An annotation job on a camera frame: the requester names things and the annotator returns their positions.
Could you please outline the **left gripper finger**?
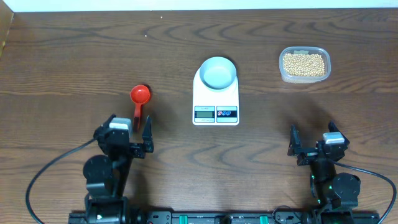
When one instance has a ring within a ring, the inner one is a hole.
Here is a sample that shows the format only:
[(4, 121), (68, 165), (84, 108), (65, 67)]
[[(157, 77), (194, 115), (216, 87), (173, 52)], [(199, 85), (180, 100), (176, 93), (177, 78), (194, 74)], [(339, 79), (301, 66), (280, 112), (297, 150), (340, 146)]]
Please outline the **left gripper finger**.
[(142, 132), (142, 139), (144, 144), (153, 144), (152, 139), (152, 119), (150, 116), (146, 119), (146, 125), (144, 126), (144, 130)]
[(108, 128), (108, 127), (109, 127), (109, 124), (112, 122), (112, 120), (113, 120), (115, 117), (116, 117), (116, 115), (115, 115), (115, 114), (112, 114), (112, 115), (101, 125), (101, 127)]

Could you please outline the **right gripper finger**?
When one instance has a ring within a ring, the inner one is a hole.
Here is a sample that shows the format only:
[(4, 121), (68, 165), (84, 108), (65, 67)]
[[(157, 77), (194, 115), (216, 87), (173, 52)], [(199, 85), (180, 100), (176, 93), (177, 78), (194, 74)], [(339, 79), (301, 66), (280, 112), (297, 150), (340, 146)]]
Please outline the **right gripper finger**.
[(288, 156), (296, 156), (300, 154), (302, 149), (302, 143), (299, 138), (299, 132), (295, 128), (294, 125), (291, 125), (290, 127), (290, 142), (289, 142), (289, 148), (288, 148)]
[(328, 130), (330, 133), (340, 132), (340, 130), (336, 127), (336, 124), (333, 121), (328, 123)]

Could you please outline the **red plastic measuring scoop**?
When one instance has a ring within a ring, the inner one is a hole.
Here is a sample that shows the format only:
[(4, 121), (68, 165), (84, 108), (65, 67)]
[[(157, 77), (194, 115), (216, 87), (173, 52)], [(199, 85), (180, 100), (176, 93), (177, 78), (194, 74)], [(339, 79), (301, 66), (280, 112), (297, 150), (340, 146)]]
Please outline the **red plastic measuring scoop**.
[(141, 122), (142, 106), (150, 101), (151, 92), (146, 85), (136, 85), (130, 92), (130, 98), (135, 104), (133, 131), (138, 132)]

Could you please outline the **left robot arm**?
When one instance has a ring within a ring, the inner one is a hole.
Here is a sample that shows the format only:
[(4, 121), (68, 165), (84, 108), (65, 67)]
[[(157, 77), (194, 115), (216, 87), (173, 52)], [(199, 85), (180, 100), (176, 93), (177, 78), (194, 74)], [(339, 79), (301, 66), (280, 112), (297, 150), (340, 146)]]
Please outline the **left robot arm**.
[(102, 155), (93, 156), (83, 166), (86, 179), (85, 222), (145, 223), (146, 216), (138, 208), (131, 208), (124, 189), (133, 159), (143, 159), (154, 151), (148, 116), (142, 133), (142, 142), (130, 141), (132, 124), (128, 118), (111, 115), (93, 134)]

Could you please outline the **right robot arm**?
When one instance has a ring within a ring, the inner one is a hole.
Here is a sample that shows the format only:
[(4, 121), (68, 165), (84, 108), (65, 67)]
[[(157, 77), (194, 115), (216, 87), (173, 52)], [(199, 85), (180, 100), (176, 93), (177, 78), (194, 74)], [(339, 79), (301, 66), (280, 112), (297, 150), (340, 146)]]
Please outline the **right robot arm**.
[(361, 181), (349, 173), (337, 173), (335, 163), (345, 156), (349, 140), (334, 122), (314, 147), (303, 147), (298, 129), (290, 127), (288, 156), (297, 158), (298, 166), (310, 167), (310, 189), (319, 207), (304, 213), (302, 223), (353, 223), (352, 208), (358, 206)]

